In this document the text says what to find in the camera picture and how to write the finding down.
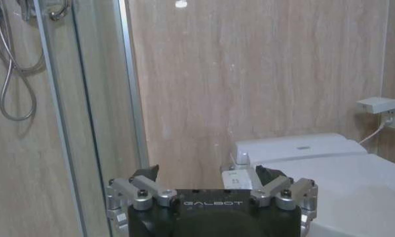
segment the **toilet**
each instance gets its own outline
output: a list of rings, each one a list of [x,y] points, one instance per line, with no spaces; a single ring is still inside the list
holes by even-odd
[[[315,134],[235,143],[226,189],[255,189],[247,172],[263,165],[319,186],[318,217],[310,237],[395,237],[395,164],[339,134]]]

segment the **metal bracket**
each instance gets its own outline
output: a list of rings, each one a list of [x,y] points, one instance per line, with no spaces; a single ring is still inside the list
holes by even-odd
[[[133,177],[131,182],[140,189],[149,191],[160,206],[171,206],[171,202],[177,196],[177,191],[163,188],[156,182],[143,175]]]
[[[112,188],[115,189],[113,198],[129,200],[136,210],[143,211],[152,207],[152,196],[148,191],[136,188],[127,179],[115,179]]]
[[[270,205],[271,198],[275,197],[275,194],[279,193],[283,189],[288,188],[291,185],[291,180],[286,176],[279,176],[274,179],[262,189],[252,190],[250,196],[255,201],[259,207]]]
[[[276,205],[283,210],[294,210],[298,205],[306,210],[316,210],[316,201],[318,186],[310,179],[299,179],[275,196]]]

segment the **silver joint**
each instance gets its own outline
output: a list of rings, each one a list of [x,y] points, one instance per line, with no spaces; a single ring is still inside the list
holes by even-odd
[[[156,202],[160,206],[169,207],[171,201],[177,196],[177,191],[163,188],[156,182],[148,179],[145,176],[139,175],[132,179],[132,184],[144,190],[148,190]]]
[[[279,176],[274,179],[262,189],[252,190],[250,196],[256,202],[258,207],[264,207],[270,205],[271,198],[275,197],[275,194],[288,188],[291,185],[291,180],[286,176]]]
[[[310,223],[318,216],[318,185],[310,179],[299,179],[275,196],[276,206],[283,210],[302,209],[300,236],[307,236]]]
[[[152,195],[135,187],[127,179],[115,179],[112,188],[117,192],[115,198],[131,201],[136,210],[144,211],[152,207]]]

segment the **white cable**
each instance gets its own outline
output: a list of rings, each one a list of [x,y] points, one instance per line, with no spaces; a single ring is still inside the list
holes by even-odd
[[[390,125],[393,123],[393,118],[389,118],[387,120],[383,120],[380,125],[379,125],[379,128],[376,129],[376,131],[368,135],[368,137],[366,137],[360,142],[359,144],[364,143],[368,139],[371,139],[380,131],[382,129]]]

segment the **glass panel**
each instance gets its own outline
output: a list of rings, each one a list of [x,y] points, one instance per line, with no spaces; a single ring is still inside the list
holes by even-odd
[[[120,8],[117,1],[80,0],[55,22],[53,3],[39,4],[81,224],[88,236],[109,236],[103,190],[140,166]]]

